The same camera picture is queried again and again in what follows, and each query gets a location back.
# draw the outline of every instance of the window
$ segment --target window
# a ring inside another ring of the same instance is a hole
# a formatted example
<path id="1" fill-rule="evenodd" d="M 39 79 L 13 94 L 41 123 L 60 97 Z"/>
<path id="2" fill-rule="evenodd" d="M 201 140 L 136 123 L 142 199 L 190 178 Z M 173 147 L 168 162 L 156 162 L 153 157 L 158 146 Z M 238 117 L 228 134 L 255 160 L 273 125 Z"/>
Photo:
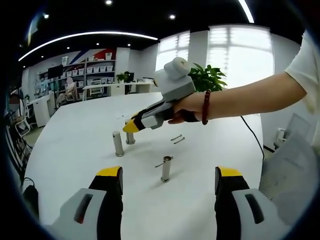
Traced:
<path id="1" fill-rule="evenodd" d="M 163 69 L 164 65 L 172 61 L 175 57 L 188 60 L 189 41 L 189 31 L 162 39 L 156 56 L 155 70 Z"/>
<path id="2" fill-rule="evenodd" d="M 207 65 L 220 68 L 228 86 L 244 86 L 274 74 L 271 35 L 267 28 L 249 25 L 210 27 Z"/>

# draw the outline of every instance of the computer monitor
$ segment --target computer monitor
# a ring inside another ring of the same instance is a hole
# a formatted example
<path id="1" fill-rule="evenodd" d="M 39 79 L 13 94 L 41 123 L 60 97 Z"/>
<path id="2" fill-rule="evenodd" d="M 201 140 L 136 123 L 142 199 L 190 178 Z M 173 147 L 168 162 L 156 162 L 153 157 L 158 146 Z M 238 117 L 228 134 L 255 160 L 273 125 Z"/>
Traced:
<path id="1" fill-rule="evenodd" d="M 61 77 L 64 66 L 63 65 L 59 65 L 59 66 L 54 66 L 48 69 L 48 79 L 54 79 L 57 77 Z"/>

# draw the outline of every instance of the white table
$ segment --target white table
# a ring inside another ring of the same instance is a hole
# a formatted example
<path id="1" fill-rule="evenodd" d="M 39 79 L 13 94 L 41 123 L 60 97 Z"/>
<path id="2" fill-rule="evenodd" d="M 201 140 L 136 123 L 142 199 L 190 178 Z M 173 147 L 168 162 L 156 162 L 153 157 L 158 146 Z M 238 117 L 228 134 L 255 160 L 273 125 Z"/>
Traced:
<path id="1" fill-rule="evenodd" d="M 152 86 L 153 82 L 128 82 L 128 83 L 112 83 L 112 84 L 96 84 L 96 85 L 88 85 L 83 88 L 83 96 L 82 101 L 87 100 L 87 90 L 89 89 L 96 89 L 96 88 L 108 88 L 108 97 L 114 97 L 119 95 L 125 95 L 125 86 L 135 86 L 136 87 L 136 93 L 142 94 L 142 93 L 149 93 L 150 92 L 150 86 Z"/>
<path id="2" fill-rule="evenodd" d="M 38 128 L 45 126 L 49 122 L 50 116 L 52 116 L 55 111 L 54 93 L 50 91 L 49 94 L 32 100 L 27 103 L 27 105 L 33 105 L 36 125 Z"/>
<path id="3" fill-rule="evenodd" d="M 60 207 L 80 188 L 89 187 L 101 169 L 123 167 L 123 240 L 215 239 L 215 167 L 236 168 L 258 188 L 262 153 L 240 117 L 207 125 L 182 123 L 135 133 L 126 145 L 125 119 L 161 94 L 105 97 L 60 107 L 39 136 L 26 177 L 39 192 L 42 224 L 52 224 Z M 259 115 L 245 119 L 263 145 Z M 121 131 L 123 157 L 115 156 L 112 132 Z M 185 140 L 170 139 L 182 134 Z M 160 180 L 164 156 L 173 156 L 170 181 Z"/>

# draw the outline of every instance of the person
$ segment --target person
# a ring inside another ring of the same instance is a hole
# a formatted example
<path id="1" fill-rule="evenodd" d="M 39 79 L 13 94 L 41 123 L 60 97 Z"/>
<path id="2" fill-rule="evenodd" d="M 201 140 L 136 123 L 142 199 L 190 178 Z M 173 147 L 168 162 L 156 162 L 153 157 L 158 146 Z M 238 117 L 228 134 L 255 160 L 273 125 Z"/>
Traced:
<path id="1" fill-rule="evenodd" d="M 318 117 L 312 147 L 320 155 L 320 54 L 310 34 L 305 32 L 299 53 L 288 68 L 249 85 L 212 92 L 208 120 L 256 113 L 270 113 L 303 99 L 307 109 Z M 173 105 L 174 118 L 169 124 L 184 122 L 180 110 L 194 112 L 202 120 L 204 92 L 193 93 Z"/>
<path id="2" fill-rule="evenodd" d="M 68 77 L 66 79 L 67 87 L 65 89 L 65 93 L 61 93 L 58 98 L 56 99 L 56 107 L 59 108 L 59 106 L 62 104 L 63 101 L 66 100 L 66 98 L 70 99 L 73 98 L 73 94 L 76 89 L 76 84 L 74 83 L 72 77 Z"/>

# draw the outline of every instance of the white sleeve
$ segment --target white sleeve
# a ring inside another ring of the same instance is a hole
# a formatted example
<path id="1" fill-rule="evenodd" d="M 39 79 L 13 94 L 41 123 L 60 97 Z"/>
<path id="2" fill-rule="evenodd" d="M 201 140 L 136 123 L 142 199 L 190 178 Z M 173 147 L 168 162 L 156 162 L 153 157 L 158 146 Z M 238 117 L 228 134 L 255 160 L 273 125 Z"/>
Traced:
<path id="1" fill-rule="evenodd" d="M 285 72 L 295 79 L 306 91 L 307 96 L 305 100 L 307 107 L 312 112 L 319 107 L 319 73 L 317 70 L 317 60 L 319 59 L 318 49 L 306 32 L 303 35 L 299 53 L 285 70 Z"/>

